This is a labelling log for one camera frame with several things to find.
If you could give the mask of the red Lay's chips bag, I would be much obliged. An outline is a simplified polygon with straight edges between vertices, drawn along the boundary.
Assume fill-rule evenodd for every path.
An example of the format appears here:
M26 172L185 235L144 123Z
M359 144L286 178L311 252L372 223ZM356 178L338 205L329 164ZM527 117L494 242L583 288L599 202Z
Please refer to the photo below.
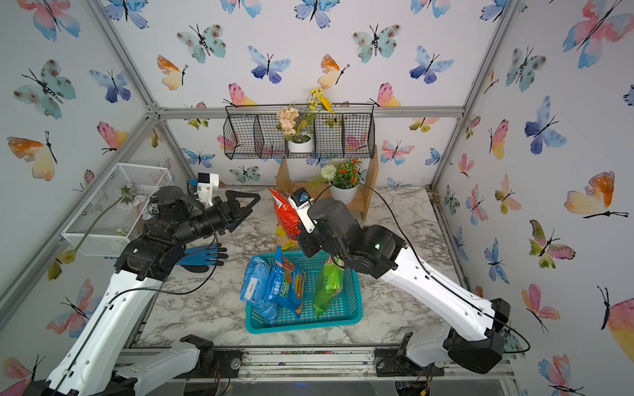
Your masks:
M291 205L291 195L277 188L269 188L269 192L272 194L273 209L280 226L282 226L289 239L297 241L297 236L300 234L299 225L301 220L297 210Z

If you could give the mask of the dark blue chips bag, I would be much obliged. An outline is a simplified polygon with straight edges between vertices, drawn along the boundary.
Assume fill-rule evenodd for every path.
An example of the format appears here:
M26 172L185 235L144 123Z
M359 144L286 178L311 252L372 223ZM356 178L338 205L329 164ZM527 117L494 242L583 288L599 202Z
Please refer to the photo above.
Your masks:
M277 322L277 305L267 299L271 267L261 257L253 256L244 272L240 299L260 314L266 323Z

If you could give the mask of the light blue lime chips bag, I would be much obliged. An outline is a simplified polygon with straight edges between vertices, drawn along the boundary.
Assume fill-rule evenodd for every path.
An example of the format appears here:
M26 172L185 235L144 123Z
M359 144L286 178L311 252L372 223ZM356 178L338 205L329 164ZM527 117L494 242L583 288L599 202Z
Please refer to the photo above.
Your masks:
M299 318L303 310L305 283L305 271L284 257L282 247L277 246L265 300L292 311Z

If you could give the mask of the green Lay's chips bag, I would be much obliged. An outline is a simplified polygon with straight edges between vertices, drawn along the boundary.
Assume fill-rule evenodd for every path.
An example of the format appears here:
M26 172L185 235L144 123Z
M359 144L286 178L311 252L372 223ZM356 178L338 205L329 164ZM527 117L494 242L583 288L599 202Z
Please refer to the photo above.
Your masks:
M313 302L317 318L325 313L332 301L343 290L343 277L344 270L340 267L339 260L332 256L328 257L320 271Z

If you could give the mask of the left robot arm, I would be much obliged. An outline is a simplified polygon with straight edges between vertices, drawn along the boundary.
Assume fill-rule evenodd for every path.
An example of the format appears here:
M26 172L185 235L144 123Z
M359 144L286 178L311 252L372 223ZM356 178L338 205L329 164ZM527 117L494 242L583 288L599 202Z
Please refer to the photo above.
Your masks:
M178 186L164 186L149 199L150 219L143 232L124 248L106 293L79 339L44 380L31 382L26 395L146 395L178 376L214 366L214 347L187 336L168 351L117 368L117 359L146 306L163 292L163 284L188 244L233 232L252 213L260 196L226 191L210 206Z

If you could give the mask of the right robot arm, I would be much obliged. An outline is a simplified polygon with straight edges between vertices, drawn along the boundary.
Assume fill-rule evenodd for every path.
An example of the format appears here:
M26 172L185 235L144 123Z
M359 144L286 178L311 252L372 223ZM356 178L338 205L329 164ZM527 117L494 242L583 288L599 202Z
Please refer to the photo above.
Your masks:
M289 199L297 212L298 243L307 257L328 253L335 264L384 281L412 295L443 324L404 338L405 358L419 367L454 362L486 374L505 354L503 327L510 305L464 289L427 264L403 237L381 225L360 226L348 207L327 197L310 198L305 189Z

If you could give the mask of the yellow Lay's chips bag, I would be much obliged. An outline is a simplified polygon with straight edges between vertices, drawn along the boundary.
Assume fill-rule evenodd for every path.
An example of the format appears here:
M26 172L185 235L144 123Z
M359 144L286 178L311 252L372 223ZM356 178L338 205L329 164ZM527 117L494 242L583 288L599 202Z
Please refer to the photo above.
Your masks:
M297 241L290 239L281 224L277 224L275 232L275 244L282 248L282 251L295 251L299 249Z

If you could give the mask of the teal plastic basket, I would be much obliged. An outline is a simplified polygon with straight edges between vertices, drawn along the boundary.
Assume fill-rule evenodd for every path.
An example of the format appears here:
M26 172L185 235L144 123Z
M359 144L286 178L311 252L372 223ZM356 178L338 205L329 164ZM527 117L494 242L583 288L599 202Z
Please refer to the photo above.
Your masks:
M306 273L305 298L301 315L286 308L278 310L277 322L270 324L251 305L246 308L246 328L252 334L280 333L313 328L355 325L363 317L363 302L356 272L347 269L343 274L343 290L320 316L315 315L314 299L321 268L329 254L318 252L306 257L301 251L286 251L283 257Z

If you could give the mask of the blue black work glove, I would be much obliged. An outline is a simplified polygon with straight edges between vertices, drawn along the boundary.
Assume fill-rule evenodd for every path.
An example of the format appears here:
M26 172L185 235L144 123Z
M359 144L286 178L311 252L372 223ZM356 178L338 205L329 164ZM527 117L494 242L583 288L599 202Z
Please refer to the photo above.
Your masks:
M222 244L209 244L205 247L187 249L185 256L178 261L178 265L188 272L205 273L214 266L223 266L228 259L227 248Z

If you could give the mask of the white pot beige flowers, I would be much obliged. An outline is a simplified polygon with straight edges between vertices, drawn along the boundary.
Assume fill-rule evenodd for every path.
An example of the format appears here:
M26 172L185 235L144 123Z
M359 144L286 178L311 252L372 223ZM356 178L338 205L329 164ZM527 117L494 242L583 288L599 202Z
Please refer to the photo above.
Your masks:
M283 133L289 153L309 153L315 148L316 121L322 113L334 113L323 87L310 91L302 109L286 106L277 111L277 129Z

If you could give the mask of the pink artificial flower stem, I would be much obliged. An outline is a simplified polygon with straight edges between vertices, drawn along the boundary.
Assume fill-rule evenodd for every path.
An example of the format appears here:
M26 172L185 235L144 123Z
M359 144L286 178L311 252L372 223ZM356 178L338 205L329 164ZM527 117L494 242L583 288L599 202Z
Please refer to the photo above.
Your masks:
M140 234L147 198L133 183L97 195L66 232L73 252L108 257L120 254Z

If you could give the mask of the white pot orange flowers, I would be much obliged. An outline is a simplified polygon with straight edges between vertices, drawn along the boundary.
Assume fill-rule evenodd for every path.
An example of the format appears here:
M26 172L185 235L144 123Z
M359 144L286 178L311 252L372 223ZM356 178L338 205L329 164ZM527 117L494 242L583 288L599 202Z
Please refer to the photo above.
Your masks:
M362 162L358 158L346 158L328 163L320 170L320 175L309 181L311 186L328 184L330 195L343 204L350 204L361 182Z

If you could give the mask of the wooden shelf stand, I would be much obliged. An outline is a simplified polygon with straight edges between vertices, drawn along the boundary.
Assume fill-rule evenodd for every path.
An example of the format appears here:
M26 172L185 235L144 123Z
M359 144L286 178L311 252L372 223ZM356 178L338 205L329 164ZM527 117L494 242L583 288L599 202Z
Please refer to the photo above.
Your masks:
M311 181L297 182L292 181L284 158L277 174L277 189L292 194L305 188L315 201L332 196L346 204L350 211L360 212L362 220L366 220L378 176L378 156L375 154L369 161L369 168L364 173L361 171L363 161L353 153L352 158L340 158L318 168L319 173Z

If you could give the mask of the white mesh wall basket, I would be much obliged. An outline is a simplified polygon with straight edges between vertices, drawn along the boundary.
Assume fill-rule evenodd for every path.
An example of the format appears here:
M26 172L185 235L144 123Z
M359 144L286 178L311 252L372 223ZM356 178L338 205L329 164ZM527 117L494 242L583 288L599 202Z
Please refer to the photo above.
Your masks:
M149 199L173 184L169 168L117 163L97 184L61 235L75 252L117 257L150 218Z

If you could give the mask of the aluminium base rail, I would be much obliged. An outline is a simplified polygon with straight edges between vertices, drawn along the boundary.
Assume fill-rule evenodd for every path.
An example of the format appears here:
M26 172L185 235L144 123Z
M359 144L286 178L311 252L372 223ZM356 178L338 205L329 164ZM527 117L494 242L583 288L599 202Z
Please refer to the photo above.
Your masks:
M242 381L515 379L508 361L483 375L449 362L419 367L394 345L215 347L203 356L213 361L191 378L209 378L211 370L219 368L223 376Z

